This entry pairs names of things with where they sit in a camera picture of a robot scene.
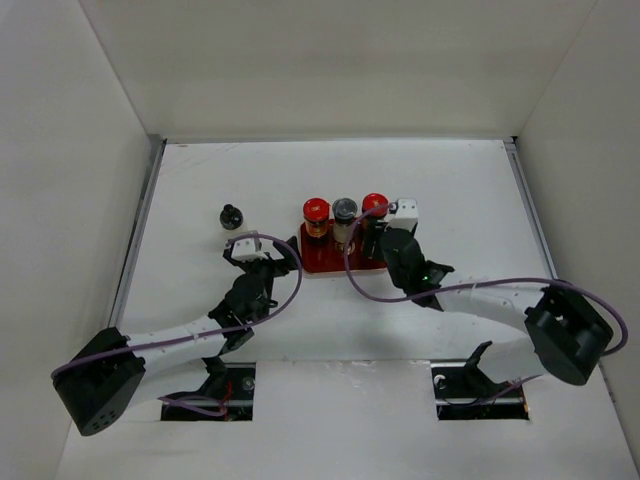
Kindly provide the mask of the red lid dark sauce jar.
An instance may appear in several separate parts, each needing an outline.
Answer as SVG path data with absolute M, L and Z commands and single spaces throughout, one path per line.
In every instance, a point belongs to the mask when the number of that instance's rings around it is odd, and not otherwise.
M 365 230 L 370 222 L 382 220 L 388 212 L 389 200 L 381 193 L 372 192 L 367 194 L 361 203 L 361 213 L 370 212 L 361 222 L 362 229 Z

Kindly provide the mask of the clear cap grinder bottle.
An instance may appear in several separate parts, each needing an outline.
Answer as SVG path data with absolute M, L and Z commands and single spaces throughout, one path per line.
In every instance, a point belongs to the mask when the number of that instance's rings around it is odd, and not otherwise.
M 354 250 L 354 242 L 347 242 L 351 225 L 357 218 L 358 206 L 356 202 L 347 197 L 336 199 L 332 205 L 334 224 L 332 227 L 333 240 L 336 249 L 351 255 Z

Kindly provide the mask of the black cap white bottle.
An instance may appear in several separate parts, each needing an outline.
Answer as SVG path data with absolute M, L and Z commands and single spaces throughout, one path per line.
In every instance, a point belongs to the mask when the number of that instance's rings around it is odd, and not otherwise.
M 224 243 L 248 232 L 248 224 L 241 210 L 233 204 L 225 204 L 219 214 L 222 227 L 221 239 Z

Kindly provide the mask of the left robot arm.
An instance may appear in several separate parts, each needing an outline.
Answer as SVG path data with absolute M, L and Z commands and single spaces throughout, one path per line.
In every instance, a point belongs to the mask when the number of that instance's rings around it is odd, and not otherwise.
M 267 239 L 277 257 L 263 251 Z M 221 393 L 226 373 L 223 356 L 239 350 L 254 336 L 256 326 L 287 308 L 273 298 L 276 279 L 302 272 L 296 237 L 242 234 L 229 241 L 223 257 L 241 274 L 211 311 L 155 332 L 103 329 L 52 372 L 53 387 L 81 436 L 104 431 L 128 408 L 150 399 L 179 402 L 182 388 L 157 383 L 178 367 L 198 365 L 189 381 L 195 395 L 210 399 Z

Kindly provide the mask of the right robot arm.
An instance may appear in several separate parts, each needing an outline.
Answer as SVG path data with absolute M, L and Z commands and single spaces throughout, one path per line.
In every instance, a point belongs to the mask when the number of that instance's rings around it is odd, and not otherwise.
M 529 280 L 488 286 L 463 280 L 453 267 L 426 259 L 413 233 L 400 228 L 378 228 L 374 251 L 392 284 L 412 303 L 521 332 L 509 342 L 485 340 L 468 357 L 463 380 L 475 395 L 487 395 L 499 383 L 545 374 L 582 386 L 613 338 L 609 323 L 568 283 L 543 279 L 536 288 Z

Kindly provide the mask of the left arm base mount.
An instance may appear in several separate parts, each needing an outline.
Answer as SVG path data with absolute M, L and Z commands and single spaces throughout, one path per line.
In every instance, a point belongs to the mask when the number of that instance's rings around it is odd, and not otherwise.
M 256 363 L 204 361 L 205 376 L 194 387 L 165 394 L 162 422 L 252 421 L 256 391 Z

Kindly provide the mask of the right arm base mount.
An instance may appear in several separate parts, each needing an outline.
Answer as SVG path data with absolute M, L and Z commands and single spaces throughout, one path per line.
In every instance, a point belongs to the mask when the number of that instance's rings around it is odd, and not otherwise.
M 491 345 L 490 341 L 481 343 L 466 360 L 431 363 L 435 410 L 439 420 L 529 419 L 522 381 L 494 383 L 480 371 L 479 361 Z

